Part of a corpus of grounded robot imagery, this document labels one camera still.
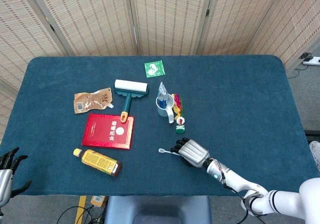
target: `bottle label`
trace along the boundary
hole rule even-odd
[[[83,163],[109,175],[111,175],[117,163],[116,160],[102,155],[100,153],[97,153],[93,150],[87,150],[82,157],[82,161]]]

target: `robot finger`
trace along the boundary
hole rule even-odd
[[[25,182],[25,184],[23,185],[23,187],[12,190],[10,198],[14,198],[16,195],[19,195],[19,194],[23,193],[24,191],[26,191],[30,187],[31,182],[32,182],[31,180],[27,180]]]
[[[178,154],[179,154],[179,150],[180,150],[180,148],[172,147],[172,148],[170,149],[170,152],[172,152],[172,153],[178,153]]]
[[[184,144],[186,144],[186,141],[184,141],[184,140],[177,140],[175,143],[178,144],[178,145],[183,146]]]
[[[2,167],[4,166],[5,160],[8,156],[9,152],[7,152],[6,154],[4,154],[3,156],[0,157],[0,170],[3,169]]]
[[[20,155],[12,162],[12,165],[10,166],[10,169],[12,170],[12,175],[15,174],[20,162],[27,158],[28,158],[27,155]]]
[[[182,145],[181,144],[177,144],[174,146],[175,148],[178,148],[179,150],[182,148]]]
[[[183,157],[181,157],[181,160],[182,160],[182,162],[183,162],[184,164],[186,164],[188,167],[194,168],[194,166],[193,166],[190,162],[188,162],[186,159],[184,159]]]
[[[3,164],[3,169],[9,169],[11,164],[12,164],[12,160],[14,158],[14,155],[16,154],[16,152],[19,150],[19,147],[16,147],[15,149],[11,150],[8,155],[6,156],[6,159],[4,161]]]

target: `black cable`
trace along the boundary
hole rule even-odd
[[[300,71],[305,71],[307,70],[309,67],[309,65],[306,65],[306,68],[305,69],[299,69],[299,68],[295,68],[294,70],[298,71],[297,75],[295,76],[292,76],[292,77],[288,77],[288,79],[291,79],[291,78],[297,78],[298,76],[300,76]]]
[[[106,201],[106,204],[105,204],[105,207],[104,207],[104,209],[103,209],[103,212],[102,212],[97,218],[91,219],[90,222],[88,222],[88,224],[97,224],[97,223],[98,223],[98,224],[103,224],[103,223],[101,223],[101,222],[98,221],[98,220],[99,220],[99,218],[102,218],[102,215],[104,214],[105,209],[107,208],[108,202],[109,202],[109,199]]]
[[[255,215],[255,217],[258,218],[258,220],[259,220],[260,222],[262,222],[263,224],[266,224],[263,220],[260,219],[259,216],[256,216],[256,215]]]
[[[92,205],[92,206],[90,207],[89,212],[86,214],[86,217],[85,217],[85,220],[84,220],[84,224],[86,224],[87,219],[88,219],[88,216],[89,216],[89,213],[90,213],[90,211],[91,211],[91,209],[92,209],[93,207],[94,207],[94,205]]]
[[[64,210],[64,212],[62,212],[62,214],[59,216],[59,219],[58,219],[58,221],[56,222],[56,224],[58,224],[59,221],[60,221],[60,219],[61,219],[61,217],[62,217],[67,211],[69,211],[69,210],[72,209],[72,208],[82,208],[82,209],[84,209],[84,212],[87,211],[88,214],[89,214],[89,216],[90,216],[90,218],[92,219],[92,216],[91,216],[91,214],[90,214],[89,211],[88,211],[88,208],[86,209],[86,208],[84,208],[84,207],[82,207],[82,206],[74,205],[74,206],[71,206],[71,207],[67,208],[66,210]]]
[[[94,207],[94,205],[92,205],[92,206],[90,206],[87,210],[87,214],[86,214],[86,218],[85,218],[85,221],[84,221],[84,223],[86,223],[86,221],[87,221],[87,218],[88,218],[88,215],[89,215],[89,213],[90,213],[90,211],[91,211],[91,208],[93,208]],[[85,214],[85,212],[86,212],[86,210],[84,210],[83,212],[82,212],[82,214],[79,216],[79,218],[78,218],[78,220],[76,220],[76,224],[78,224],[79,223],[79,220],[80,220],[80,218],[83,216],[83,214]]]
[[[299,69],[299,68],[296,68],[296,70],[298,70],[298,71],[305,71],[305,70],[307,70],[307,69],[308,69],[308,67],[309,67],[309,65],[306,65],[306,68],[305,68],[305,69]]]
[[[297,75],[295,75],[295,76],[292,76],[292,77],[288,77],[288,79],[291,79],[291,78],[297,78],[298,76],[300,76],[300,71],[299,71],[299,69],[295,69],[295,70],[297,70],[297,71],[298,71],[298,74],[297,74]]]
[[[243,223],[245,221],[245,219],[248,217],[248,213],[249,213],[249,211],[246,210],[244,218],[241,221],[237,222],[237,224]]]

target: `table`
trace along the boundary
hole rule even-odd
[[[165,76],[146,78],[144,63],[162,60]],[[131,150],[95,148],[119,160],[118,177],[73,156],[89,112],[75,114],[74,94],[112,87],[115,79],[147,82],[148,96],[135,98]],[[160,82],[183,96],[185,134],[157,113]],[[112,91],[120,115],[125,98]],[[212,157],[267,190],[294,191],[319,177],[282,62],[272,55],[37,57],[28,65],[1,145],[28,155],[14,188],[32,179],[27,195],[218,195],[232,193],[204,168],[158,153],[189,137]]]

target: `red booklet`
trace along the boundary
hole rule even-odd
[[[125,123],[119,115],[92,114],[86,122],[82,146],[130,149],[135,118],[128,116]]]

